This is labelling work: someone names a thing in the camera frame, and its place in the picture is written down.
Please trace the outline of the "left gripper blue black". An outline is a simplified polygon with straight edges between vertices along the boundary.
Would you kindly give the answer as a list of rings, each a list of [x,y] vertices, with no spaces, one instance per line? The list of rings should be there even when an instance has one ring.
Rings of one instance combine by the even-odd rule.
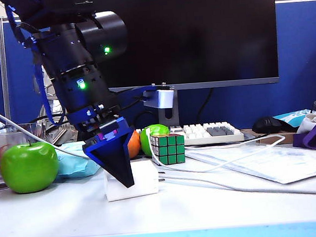
[[[115,103],[75,105],[66,108],[68,121],[89,138],[82,146],[84,153],[99,164],[122,185],[134,185],[128,142],[133,133],[120,115],[121,106]]]

